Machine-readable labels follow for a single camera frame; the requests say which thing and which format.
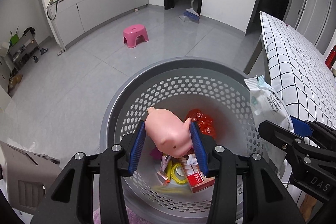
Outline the pink plastic mesh basket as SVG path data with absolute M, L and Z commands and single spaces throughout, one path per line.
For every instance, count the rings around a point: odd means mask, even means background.
M 150 156 L 153 158 L 153 160 L 161 161 L 163 153 L 157 149 L 157 147 L 154 147 L 150 151 Z

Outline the pink pig toy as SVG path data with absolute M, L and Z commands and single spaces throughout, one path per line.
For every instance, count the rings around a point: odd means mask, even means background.
M 154 107 L 147 112 L 145 130 L 159 151 L 178 159 L 192 149 L 190 118 L 183 122 L 171 111 Z

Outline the pink plastic stool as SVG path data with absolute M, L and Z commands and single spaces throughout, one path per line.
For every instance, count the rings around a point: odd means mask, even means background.
M 134 48 L 137 45 L 137 40 L 143 38 L 144 42 L 148 42 L 148 34 L 146 27 L 142 24 L 128 26 L 123 30 L 123 42 L 128 48 Z

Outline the checkered white tablecloth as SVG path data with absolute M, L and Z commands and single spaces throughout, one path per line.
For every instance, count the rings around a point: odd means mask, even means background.
M 321 53 L 281 20 L 261 12 L 271 85 L 290 114 L 335 129 L 335 80 Z

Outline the white teal snack wrapper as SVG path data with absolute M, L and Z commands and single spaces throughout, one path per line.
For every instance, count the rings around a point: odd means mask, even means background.
M 259 127 L 261 122 L 269 121 L 289 132 L 294 132 L 293 122 L 284 101 L 274 88 L 265 82 L 264 76 L 245 79 L 244 82 L 250 92 L 250 107 L 255 126 Z M 260 139 L 259 142 L 260 152 L 268 156 L 279 172 L 284 172 L 285 152 L 264 139 Z

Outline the metal shoe rack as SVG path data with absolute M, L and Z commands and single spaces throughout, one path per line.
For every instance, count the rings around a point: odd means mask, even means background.
M 24 31 L 23 35 L 17 39 L 14 45 L 10 42 L 4 60 L 11 70 L 16 69 L 20 71 L 26 61 L 34 54 L 35 50 L 39 51 L 40 46 L 35 39 L 35 29 L 29 27 Z

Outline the grey kitchen cabinet counter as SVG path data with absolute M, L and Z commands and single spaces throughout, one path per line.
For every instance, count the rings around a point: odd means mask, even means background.
M 68 49 L 102 24 L 148 4 L 149 0 L 60 0 L 46 12 L 56 40 Z

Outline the grey cardboard box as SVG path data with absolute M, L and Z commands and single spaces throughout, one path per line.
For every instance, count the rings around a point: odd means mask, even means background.
M 59 159 L 1 142 L 1 179 L 17 210 L 34 214 L 61 171 Z

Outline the red thermos bottle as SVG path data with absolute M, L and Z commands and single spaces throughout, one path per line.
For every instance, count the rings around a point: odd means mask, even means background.
M 329 55 L 325 60 L 325 64 L 328 67 L 328 69 L 330 70 L 332 69 L 335 61 L 336 61 L 336 45 L 333 46 L 333 48 L 331 49 Z

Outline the grey perforated laundry basket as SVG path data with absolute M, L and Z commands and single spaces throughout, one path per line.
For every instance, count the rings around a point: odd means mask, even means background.
M 120 143 L 139 122 L 149 121 L 137 170 L 122 180 L 125 202 L 151 223 L 205 223 L 213 188 L 193 193 L 188 185 L 159 180 L 161 151 L 173 158 L 192 146 L 188 114 L 200 110 L 214 123 L 215 141 L 236 155 L 267 157 L 249 105 L 246 75 L 226 65 L 196 57 L 152 64 L 131 77 L 105 112 L 100 148 Z

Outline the red plastic bag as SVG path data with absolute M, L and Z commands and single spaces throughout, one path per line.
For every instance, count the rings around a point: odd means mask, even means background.
M 190 118 L 192 122 L 197 122 L 198 127 L 202 134 L 209 135 L 213 139 L 217 138 L 217 134 L 214 128 L 214 120 L 199 109 L 190 110 L 185 119 Z

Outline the red toothpaste box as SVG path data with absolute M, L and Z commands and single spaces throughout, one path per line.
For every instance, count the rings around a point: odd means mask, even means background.
M 197 157 L 194 153 L 179 158 L 183 173 L 187 179 L 192 193 L 200 192 L 213 186 L 215 179 L 206 178 L 198 166 Z

